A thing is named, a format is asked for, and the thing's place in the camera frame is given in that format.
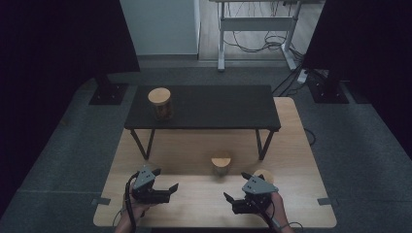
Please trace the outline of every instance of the black table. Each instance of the black table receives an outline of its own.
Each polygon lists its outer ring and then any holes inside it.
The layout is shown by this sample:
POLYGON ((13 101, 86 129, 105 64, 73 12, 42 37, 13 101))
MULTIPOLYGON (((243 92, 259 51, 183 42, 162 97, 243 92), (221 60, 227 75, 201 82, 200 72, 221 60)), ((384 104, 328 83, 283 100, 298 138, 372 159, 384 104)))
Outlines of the black table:
POLYGON ((142 85, 138 86, 124 128, 149 159, 156 129, 255 129, 258 159, 263 160, 273 133, 281 123, 270 85, 142 85), (151 90, 165 87, 171 92, 174 115, 157 121, 148 99, 151 90), (135 129, 152 129, 145 151, 135 129), (261 147, 259 130, 269 130, 261 147))

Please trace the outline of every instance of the white wall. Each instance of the white wall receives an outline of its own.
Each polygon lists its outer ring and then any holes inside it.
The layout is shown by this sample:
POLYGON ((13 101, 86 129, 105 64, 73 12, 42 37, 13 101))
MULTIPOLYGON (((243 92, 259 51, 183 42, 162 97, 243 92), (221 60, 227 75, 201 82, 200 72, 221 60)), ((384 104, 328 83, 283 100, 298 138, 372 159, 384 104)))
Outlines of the white wall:
POLYGON ((199 0, 120 0, 137 55, 198 54, 199 0))

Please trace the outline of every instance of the black cable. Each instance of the black cable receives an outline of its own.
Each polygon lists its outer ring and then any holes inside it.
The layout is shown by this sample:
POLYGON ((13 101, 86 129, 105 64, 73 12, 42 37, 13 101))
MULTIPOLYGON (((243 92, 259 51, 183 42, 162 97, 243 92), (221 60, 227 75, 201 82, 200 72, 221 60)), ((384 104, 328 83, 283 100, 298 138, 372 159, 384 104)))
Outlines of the black cable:
POLYGON ((289 85, 279 94, 278 97, 282 97, 282 95, 283 95, 287 90, 289 90, 289 88, 292 86, 292 84, 294 83, 294 81, 297 80, 297 77, 299 76, 301 70, 302 70, 302 65, 299 64, 299 65, 296 67, 296 69, 294 69, 294 71, 295 71, 296 73, 294 74, 294 77, 293 77, 292 81, 291 81, 291 82, 289 83, 289 85))
POLYGON ((306 132, 308 132, 310 135, 312 135, 312 137, 313 137, 313 141, 311 142, 311 143, 309 143, 309 146, 311 146, 312 147, 312 145, 314 145, 315 143, 316 143, 316 136, 315 136, 315 134, 312 132, 312 131, 310 131, 309 129, 307 129, 307 128, 303 128, 306 132))
POLYGON ((272 90, 272 94, 275 93, 275 91, 276 91, 279 87, 281 87, 281 85, 282 85, 284 82, 286 82, 295 71, 296 71, 296 70, 293 70, 278 86, 276 86, 276 88, 272 90))
POLYGON ((112 226, 113 226, 113 227, 115 227, 116 218, 118 218, 118 215, 119 215, 120 213, 121 213, 121 210, 119 210, 118 213, 115 215, 115 218, 113 219, 113 223, 112 223, 112 226))
POLYGON ((131 180, 137 178, 138 175, 139 173, 136 173, 133 176, 131 176, 124 188, 124 205, 126 206, 127 213, 129 214, 130 223, 131 223, 130 233, 134 233, 136 231, 136 221, 134 220, 134 214, 131 208, 131 201, 130 201, 130 183, 131 183, 131 180))

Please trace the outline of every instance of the gray carpet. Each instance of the gray carpet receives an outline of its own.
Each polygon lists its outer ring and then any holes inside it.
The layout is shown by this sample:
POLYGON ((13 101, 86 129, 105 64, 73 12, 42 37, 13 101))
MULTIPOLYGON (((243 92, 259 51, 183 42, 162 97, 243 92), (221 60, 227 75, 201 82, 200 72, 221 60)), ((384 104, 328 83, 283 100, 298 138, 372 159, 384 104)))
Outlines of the gray carpet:
MULTIPOLYGON (((138 84, 270 84, 289 70, 277 67, 151 68, 115 74, 130 83, 119 106, 90 106, 95 83, 77 91, 49 143, 0 221, 0 232, 113 232, 93 225, 100 197, 138 84)), ((277 96, 283 89, 279 88, 277 96)), ((304 232, 408 232, 412 229, 412 162, 372 106, 315 104, 307 86, 294 95, 337 225, 304 232)), ((223 232, 141 229, 139 232, 223 232)))

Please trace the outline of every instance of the desk leg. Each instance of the desk leg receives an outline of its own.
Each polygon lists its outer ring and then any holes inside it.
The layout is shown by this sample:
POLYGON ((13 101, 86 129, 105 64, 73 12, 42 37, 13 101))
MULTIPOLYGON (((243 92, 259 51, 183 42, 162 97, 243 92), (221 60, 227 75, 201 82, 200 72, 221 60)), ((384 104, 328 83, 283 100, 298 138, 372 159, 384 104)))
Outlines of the desk leg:
POLYGON ((149 155, 151 155, 151 148, 152 148, 152 142, 154 140, 154 136, 155 136, 155 130, 152 129, 151 132, 151 138, 149 139, 149 144, 148 144, 148 149, 147 152, 145 152, 145 149, 143 148, 142 143, 139 140, 139 137, 137 137, 136 132, 134 131, 134 129, 130 129, 130 134, 133 137, 134 141, 136 141, 137 147, 139 147, 140 152, 142 152, 143 157, 148 160, 149 159, 149 155))
POLYGON ((282 52, 284 54, 284 57, 286 59, 286 61, 288 62, 289 68, 291 70, 295 70, 296 69, 296 64, 294 63, 294 56, 292 54, 292 52, 289 50, 291 43, 292 43, 292 37, 293 37, 293 33, 294 33, 294 29, 296 28, 297 25, 297 20, 299 17, 299 12, 300 12, 300 7, 302 6, 301 1, 297 2, 296 5, 296 10, 294 10, 294 15, 293 15, 293 22, 292 22, 292 26, 290 28, 290 30, 288 31, 288 37, 286 38, 286 42, 282 45, 282 52))
POLYGON ((222 4, 221 9, 221 37, 219 40, 219 51, 218 51, 218 71, 224 71, 224 29, 223 29, 223 21, 224 21, 224 2, 222 4))
POLYGON ((263 149, 261 148, 261 140, 260 140, 260 134, 258 132, 258 129, 256 130, 257 132, 257 150, 258 150, 258 160, 263 160, 264 157, 266 156, 267 150, 269 149, 270 142, 272 141, 273 134, 275 131, 270 130, 269 135, 267 135, 266 142, 264 143, 263 149))

